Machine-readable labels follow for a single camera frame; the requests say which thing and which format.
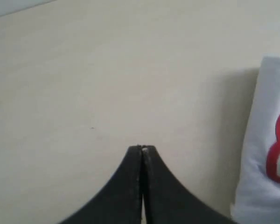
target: white pillow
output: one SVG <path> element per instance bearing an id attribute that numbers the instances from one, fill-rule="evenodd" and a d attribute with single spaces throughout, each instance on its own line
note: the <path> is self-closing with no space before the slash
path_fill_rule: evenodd
<path id="1" fill-rule="evenodd" d="M 231 216 L 240 224 L 280 224 L 280 57 L 261 63 Z"/>

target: red pattern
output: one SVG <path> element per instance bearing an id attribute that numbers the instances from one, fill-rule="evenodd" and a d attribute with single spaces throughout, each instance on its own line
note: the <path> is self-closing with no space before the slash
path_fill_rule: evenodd
<path id="1" fill-rule="evenodd" d="M 276 122 L 277 141 L 271 146 L 266 159 L 266 174 L 273 181 L 280 183 L 280 177 L 277 175 L 277 162 L 280 156 L 280 116 Z"/>

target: white fabric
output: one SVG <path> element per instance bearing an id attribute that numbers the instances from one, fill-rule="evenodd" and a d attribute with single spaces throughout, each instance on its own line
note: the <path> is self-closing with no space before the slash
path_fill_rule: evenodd
<path id="1" fill-rule="evenodd" d="M 280 183 L 266 174 L 280 116 L 280 57 L 263 59 L 245 134 L 232 218 L 240 224 L 280 224 Z"/>

